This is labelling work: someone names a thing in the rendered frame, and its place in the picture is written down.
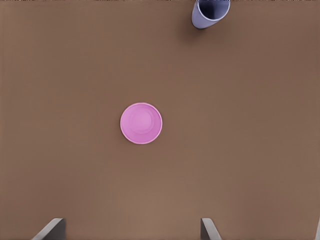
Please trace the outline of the pink bowl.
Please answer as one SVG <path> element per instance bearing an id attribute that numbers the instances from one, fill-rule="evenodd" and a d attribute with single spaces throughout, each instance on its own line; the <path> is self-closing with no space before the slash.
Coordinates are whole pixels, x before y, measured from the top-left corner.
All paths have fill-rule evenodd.
<path id="1" fill-rule="evenodd" d="M 161 134 L 163 118 L 152 104 L 137 102 L 129 105 L 121 114 L 119 127 L 122 135 L 131 143 L 146 145 Z"/>

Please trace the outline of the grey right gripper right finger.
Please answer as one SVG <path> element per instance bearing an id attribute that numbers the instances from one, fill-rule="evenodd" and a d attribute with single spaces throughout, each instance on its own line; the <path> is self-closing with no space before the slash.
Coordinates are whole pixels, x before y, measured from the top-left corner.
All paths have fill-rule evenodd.
<path id="1" fill-rule="evenodd" d="M 200 220 L 201 240 L 222 240 L 213 220 L 211 218 L 201 218 Z"/>

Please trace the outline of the blue bowl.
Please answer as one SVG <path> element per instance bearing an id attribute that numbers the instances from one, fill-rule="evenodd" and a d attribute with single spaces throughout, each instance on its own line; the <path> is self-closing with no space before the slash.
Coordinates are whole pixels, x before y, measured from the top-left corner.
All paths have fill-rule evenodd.
<path id="1" fill-rule="evenodd" d="M 191 22 L 197 29 L 206 29 L 222 20 L 229 12 L 231 0 L 196 0 Z"/>

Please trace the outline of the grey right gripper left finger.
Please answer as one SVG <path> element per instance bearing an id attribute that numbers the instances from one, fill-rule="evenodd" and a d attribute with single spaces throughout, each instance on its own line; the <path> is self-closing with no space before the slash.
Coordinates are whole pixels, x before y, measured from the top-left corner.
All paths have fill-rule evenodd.
<path id="1" fill-rule="evenodd" d="M 52 219 L 31 240 L 66 240 L 66 219 Z"/>

